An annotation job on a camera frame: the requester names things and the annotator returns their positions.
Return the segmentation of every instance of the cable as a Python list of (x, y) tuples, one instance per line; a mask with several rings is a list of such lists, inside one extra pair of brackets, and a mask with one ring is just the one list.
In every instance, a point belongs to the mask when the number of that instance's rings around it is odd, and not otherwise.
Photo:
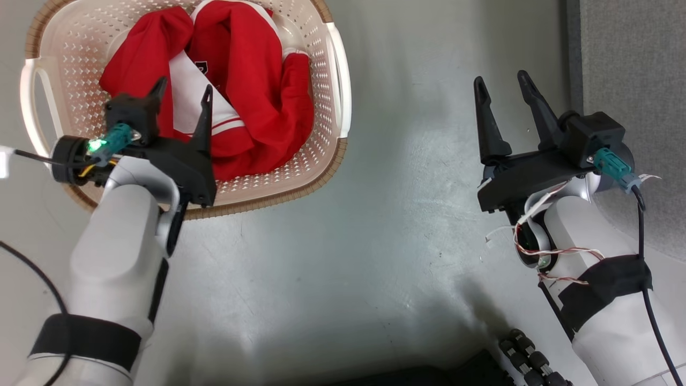
[[(112, 165), (112, 166), (117, 166), (117, 162), (116, 162), (116, 161), (113, 161), (113, 160), (110, 160), (109, 164)], [(79, 178), (82, 179), (82, 178), (84, 178), (85, 176), (87, 176), (88, 173), (90, 173), (91, 170), (93, 170), (94, 167), (95, 167), (95, 165), (91, 165), (91, 166), (85, 168), (84, 171), (81, 172), (81, 174), (79, 174)]]
[[(512, 235), (512, 239), (514, 240), (514, 245), (517, 247), (517, 251), (528, 255), (528, 256), (545, 256), (545, 255), (565, 255), (565, 254), (570, 254), (570, 253), (577, 253), (577, 252), (588, 252), (591, 255), (595, 256), (598, 260), (603, 260), (605, 259), (605, 256), (603, 256), (602, 252), (597, 250), (597, 249), (590, 249), (590, 248), (580, 248), (580, 247), (572, 247), (572, 248), (567, 248), (567, 249), (555, 249), (555, 250), (550, 250), (550, 251), (535, 251), (535, 250), (530, 250), (522, 247), (519, 244), (519, 231), (522, 226), (529, 218), (531, 218), (535, 213), (548, 201), (550, 200), (551, 197), (553, 197), (555, 194), (559, 193), (562, 191), (569, 183), (571, 180), (566, 181), (564, 183), (561, 183), (560, 185), (556, 186), (553, 190), (550, 192), (544, 194), (537, 202), (535, 202), (531, 208), (522, 216), (519, 218), (517, 221), (517, 224), (514, 226), (514, 234)], [(583, 284), (583, 285), (588, 285), (587, 282), (583, 282), (582, 280), (577, 280), (574, 277), (553, 277), (553, 276), (548, 276), (542, 273), (539, 273), (539, 278), (541, 280), (564, 280), (564, 281), (570, 281), (570, 282), (575, 282), (578, 284)]]
[(67, 315), (69, 313), (67, 312), (67, 305), (64, 304), (64, 300), (62, 300), (62, 296), (60, 295), (60, 292), (57, 291), (57, 288), (55, 287), (55, 284), (52, 283), (52, 281), (45, 275), (45, 272), (43, 272), (40, 268), (38, 268), (37, 265), (35, 265), (29, 258), (27, 258), (25, 255), (23, 255), (21, 252), (17, 251), (16, 249), (10, 247), (7, 245), (4, 241), (0, 241), (0, 248), (5, 249), (7, 252), (11, 253), (15, 258), (18, 258), (22, 263), (26, 264), (35, 274), (40, 277), (40, 279), (45, 283), (47, 288), (52, 292), (52, 295), (55, 297), (55, 300), (57, 301), (57, 305), (60, 308), (60, 312), (62, 315), (65, 316), (64, 320), (66, 321), (66, 329), (65, 329), (65, 335), (66, 335), (66, 340), (67, 340), (67, 349), (65, 350), (64, 357), (62, 358), (62, 362), (60, 363), (60, 367), (55, 371), (55, 374), (53, 374), (52, 377), (45, 383), (45, 386), (52, 386), (55, 381), (57, 381), (57, 378), (60, 378), (60, 375), (64, 372), (64, 369), (67, 368), (67, 363), (69, 363), (69, 359), (71, 359), (71, 347), (70, 347), (70, 341), (71, 341), (71, 333), (69, 331), (69, 318)]
[[(645, 246), (645, 219), (644, 219), (644, 214), (646, 211), (646, 202), (643, 200), (643, 195), (641, 194), (641, 190), (639, 189), (638, 186), (634, 185), (631, 187), (631, 191), (634, 192), (634, 195), (636, 196), (636, 202), (638, 202), (638, 210), (639, 210), (639, 260), (642, 262), (646, 261), (646, 246)], [(660, 346), (660, 351), (662, 351), (662, 356), (665, 357), (665, 362), (667, 362), (667, 367), (670, 369), (670, 373), (672, 373), (672, 376), (674, 377), (674, 382), (676, 382), (676, 386), (683, 386), (683, 383), (681, 382), (681, 378), (679, 377), (679, 374), (676, 372), (676, 368), (674, 367), (674, 363), (672, 362), (672, 357), (670, 357), (670, 353), (667, 351), (667, 346), (665, 345), (664, 339), (662, 339), (662, 334), (660, 333), (660, 329), (657, 326), (657, 320), (655, 319), (655, 313), (652, 310), (652, 304), (650, 303), (650, 296), (648, 295), (648, 287), (646, 285), (643, 285), (643, 301), (646, 303), (646, 311), (648, 311), (648, 319), (650, 319), (650, 325), (652, 326), (652, 331), (655, 333), (655, 339), (657, 340), (657, 345)]]
[(57, 161), (53, 160), (52, 158), (43, 157), (43, 156), (34, 154), (32, 152), (27, 152), (27, 151), (19, 150), (19, 149), (16, 149), (14, 151), (14, 154), (16, 154), (20, 157), (33, 159), (35, 161), (49, 163), (51, 165), (63, 165), (63, 166), (66, 166), (67, 168), (70, 168), (70, 169), (83, 169), (83, 168), (87, 168), (91, 165), (95, 165), (96, 163), (100, 162), (100, 158), (91, 158), (86, 162), (61, 163), (61, 162), (57, 162)]
[(503, 231), (503, 230), (505, 230), (505, 229), (514, 230), (515, 227), (513, 227), (512, 225), (503, 225), (502, 227), (495, 228), (494, 230), (490, 231), (490, 232), (486, 235), (486, 242), (490, 242), (490, 241), (492, 240), (491, 237), (492, 237), (494, 234), (496, 234), (496, 233), (498, 233), (498, 232), (500, 232), (500, 231)]
[(82, 178), (84, 178), (85, 176), (87, 176), (88, 173), (90, 173), (91, 170), (93, 170), (94, 167), (95, 167), (95, 165), (91, 165), (91, 166), (85, 168), (84, 171), (81, 172), (81, 174), (79, 174), (79, 178), (82, 179)]
[(585, 282), (584, 280), (579, 280), (576, 277), (569, 277), (569, 276), (548, 276), (544, 274), (543, 272), (539, 272), (539, 279), (541, 280), (550, 280), (553, 282), (572, 282), (576, 284), (581, 284), (583, 286), (588, 286), (589, 283)]

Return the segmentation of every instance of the red clothing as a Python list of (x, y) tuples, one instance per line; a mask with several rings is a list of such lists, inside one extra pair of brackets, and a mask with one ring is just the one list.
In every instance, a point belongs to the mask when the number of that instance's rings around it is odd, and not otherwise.
[[(311, 133), (314, 106), (308, 93), (309, 58), (296, 52), (282, 59), (273, 23), (254, 6), (217, 0), (201, 3), (198, 9), (193, 14), (195, 25), (179, 7), (143, 16), (105, 68), (100, 84), (112, 95), (141, 97), (159, 77), (169, 77), (158, 118), (160, 132), (187, 139), (187, 130), (174, 128), (174, 122), (180, 121), (174, 115), (190, 110), (178, 103), (174, 110), (175, 73), (169, 71), (169, 61), (185, 48), (190, 60), (206, 70), (206, 80), (197, 87), (204, 90), (211, 83), (228, 101), (226, 108), (235, 109), (239, 116), (222, 115), (213, 125), (233, 117), (232, 124), (212, 137), (216, 178), (269, 172), (288, 162)], [(174, 89), (175, 95), (186, 92), (190, 91)], [(244, 126), (234, 127), (240, 121)]]

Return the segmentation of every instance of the gray floor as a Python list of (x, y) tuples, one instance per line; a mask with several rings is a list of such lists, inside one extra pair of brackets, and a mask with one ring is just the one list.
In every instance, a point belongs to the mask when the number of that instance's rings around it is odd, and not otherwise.
[[(22, 148), (23, 38), (10, 36), (23, 35), (41, 3), (0, 4), (0, 139)], [(530, 72), (555, 111), (569, 105), (558, 4), (327, 3), (353, 78), (346, 159), (307, 198), (185, 225), (137, 385), (321, 385), (449, 367), (513, 327), (576, 385), (594, 385), (508, 238), (484, 244), (506, 219), (480, 213), (475, 197), (474, 77), (486, 79), (516, 152), (536, 143), (517, 70)], [(12, 173), (0, 182), (0, 238), (65, 288), (87, 215), (41, 165), (18, 161)], [(686, 317), (674, 295), (684, 268), (659, 262), (658, 294)], [(1, 256), (1, 384), (18, 374), (50, 303), (37, 279)]]

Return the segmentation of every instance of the black velcro strap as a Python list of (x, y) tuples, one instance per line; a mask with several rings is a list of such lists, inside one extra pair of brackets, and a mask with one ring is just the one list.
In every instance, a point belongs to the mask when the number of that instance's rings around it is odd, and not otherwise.
[(101, 319), (56, 314), (43, 324), (33, 354), (65, 354), (97, 359), (122, 366), (129, 372), (138, 356), (141, 337), (133, 330)]
[(575, 332), (615, 298), (652, 288), (652, 275), (646, 263), (636, 255), (607, 258), (587, 269), (579, 280), (560, 293), (562, 318)]
[(160, 265), (160, 270), (157, 271), (157, 279), (155, 280), (155, 289), (152, 292), (150, 311), (147, 314), (148, 320), (150, 320), (153, 324), (155, 323), (155, 318), (157, 318), (157, 310), (160, 308), (160, 302), (162, 302), (162, 292), (165, 289), (168, 272), (169, 263), (167, 262), (167, 259), (163, 258), (162, 265)]

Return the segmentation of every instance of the black cable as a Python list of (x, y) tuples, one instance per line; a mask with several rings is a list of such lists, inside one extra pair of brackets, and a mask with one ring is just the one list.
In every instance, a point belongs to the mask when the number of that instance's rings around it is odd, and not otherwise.
[(47, 288), (52, 292), (52, 295), (55, 297), (55, 300), (57, 301), (57, 305), (60, 308), (60, 312), (62, 315), (65, 316), (65, 327), (67, 327), (64, 331), (66, 335), (66, 340), (67, 340), (67, 349), (65, 350), (64, 357), (62, 358), (62, 362), (60, 363), (60, 367), (58, 367), (57, 371), (55, 371), (55, 374), (53, 374), (52, 377), (45, 383), (45, 386), (52, 386), (55, 381), (57, 381), (57, 378), (60, 378), (60, 375), (64, 372), (64, 369), (67, 368), (67, 363), (69, 363), (69, 359), (71, 359), (71, 348), (69, 342), (71, 341), (71, 334), (69, 331), (69, 318), (67, 315), (69, 313), (67, 312), (67, 305), (64, 304), (64, 300), (62, 300), (62, 296), (60, 295), (60, 292), (57, 291), (57, 288), (55, 287), (55, 284), (50, 281), (50, 279), (45, 275), (45, 272), (43, 272), (40, 268), (38, 268), (37, 265), (35, 265), (29, 258), (24, 256), (21, 252), (17, 251), (16, 249), (10, 247), (7, 245), (4, 241), (0, 241), (0, 248), (5, 249), (7, 252), (11, 253), (14, 255), (15, 258), (18, 258), (22, 263), (26, 264), (35, 274), (37, 274), (40, 279), (45, 283)]
[[(645, 220), (644, 220), (644, 213), (646, 211), (646, 202), (643, 200), (643, 195), (641, 194), (641, 190), (639, 189), (638, 186), (634, 185), (631, 187), (631, 191), (634, 192), (634, 195), (636, 196), (636, 201), (638, 202), (638, 208), (639, 208), (639, 260), (645, 262), (646, 261), (646, 255), (645, 255)], [(652, 326), (652, 331), (655, 333), (655, 339), (657, 340), (657, 345), (660, 346), (660, 351), (662, 351), (662, 356), (665, 357), (665, 362), (667, 362), (667, 367), (670, 369), (670, 372), (672, 373), (672, 376), (674, 377), (674, 382), (676, 382), (676, 386), (683, 386), (683, 383), (681, 382), (681, 378), (679, 377), (679, 374), (676, 372), (676, 367), (674, 367), (674, 363), (672, 362), (672, 357), (670, 357), (670, 353), (667, 351), (667, 346), (665, 345), (664, 339), (662, 339), (662, 334), (660, 333), (660, 329), (657, 326), (657, 320), (655, 319), (655, 313), (652, 310), (652, 304), (650, 303), (650, 296), (648, 295), (648, 287), (644, 284), (643, 288), (643, 301), (646, 303), (646, 310), (648, 311), (648, 319), (650, 319), (650, 325)]]
[(91, 158), (86, 162), (62, 163), (62, 162), (57, 162), (52, 158), (43, 157), (43, 156), (34, 154), (32, 152), (27, 152), (27, 151), (19, 150), (19, 149), (15, 150), (14, 154), (16, 154), (20, 157), (25, 157), (25, 158), (33, 159), (36, 161), (49, 163), (51, 165), (63, 165), (63, 166), (66, 166), (67, 168), (70, 168), (70, 169), (83, 169), (83, 168), (87, 168), (91, 165), (95, 165), (96, 163), (100, 162), (100, 158)]

